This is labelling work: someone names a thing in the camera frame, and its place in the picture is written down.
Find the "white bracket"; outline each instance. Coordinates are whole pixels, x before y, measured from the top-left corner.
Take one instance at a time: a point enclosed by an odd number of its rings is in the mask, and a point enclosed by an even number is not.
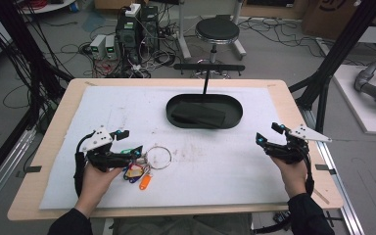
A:
[[[139,11],[140,11],[140,8],[141,8],[141,5],[140,5],[140,4],[132,3],[132,4],[130,5],[130,11],[126,11],[124,14],[125,14],[127,17],[136,18],[136,17],[137,17],[137,14],[138,14]]]
[[[320,134],[309,127],[301,124],[301,126],[296,127],[295,129],[291,129],[289,132],[290,135],[295,136],[300,139],[304,140],[314,140],[314,141],[322,141],[322,142],[332,142],[332,139],[326,137],[323,134]]]
[[[112,136],[109,131],[102,125],[96,132],[87,140],[87,144],[82,148],[82,151],[90,151],[100,146],[107,145],[113,142]]]

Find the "electronic equipment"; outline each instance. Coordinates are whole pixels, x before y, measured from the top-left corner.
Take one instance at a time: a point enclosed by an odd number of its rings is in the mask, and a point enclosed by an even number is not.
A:
[[[145,48],[147,48],[149,52],[159,50],[158,7],[143,7],[140,15],[140,22],[143,27],[142,34],[144,37]]]
[[[116,41],[115,35],[106,36],[106,54],[109,60],[115,61],[118,59],[120,53],[118,49],[118,42]]]
[[[295,0],[247,0],[248,5],[261,5],[273,7],[293,7]]]
[[[94,60],[103,60],[106,56],[106,35],[97,35],[90,44]]]
[[[120,16],[116,26],[117,40],[123,47],[125,61],[130,61],[132,64],[138,65],[140,63],[139,45],[141,26],[136,18]]]

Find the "hand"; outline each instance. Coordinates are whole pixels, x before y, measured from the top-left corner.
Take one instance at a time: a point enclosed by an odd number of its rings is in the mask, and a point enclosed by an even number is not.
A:
[[[84,170],[84,179],[80,197],[75,208],[87,218],[102,200],[108,191],[110,184],[122,171],[122,168],[114,168],[108,172],[102,172],[88,163]]]
[[[305,182],[307,169],[304,161],[297,164],[286,164],[285,162],[272,158],[273,162],[279,167],[282,173],[282,179],[285,183],[286,192],[289,198],[306,192]]]

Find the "black oval tray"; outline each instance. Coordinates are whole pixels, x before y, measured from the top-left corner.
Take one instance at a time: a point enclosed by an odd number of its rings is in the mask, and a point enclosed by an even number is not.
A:
[[[181,128],[228,129],[243,116],[235,98],[220,94],[180,94],[166,104],[166,117]]]

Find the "power supply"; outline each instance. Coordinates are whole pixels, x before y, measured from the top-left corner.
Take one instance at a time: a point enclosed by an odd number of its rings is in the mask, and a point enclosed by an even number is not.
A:
[[[106,36],[106,53],[109,60],[115,61],[118,59],[118,42],[116,41],[116,37],[114,35]]]
[[[116,35],[120,43],[120,50],[124,53],[121,55],[126,61],[131,61],[133,64],[140,63],[139,45],[140,35],[142,31],[141,26],[136,18],[120,16],[117,21]]]
[[[106,56],[106,35],[97,35],[90,44],[94,60],[103,60]]]

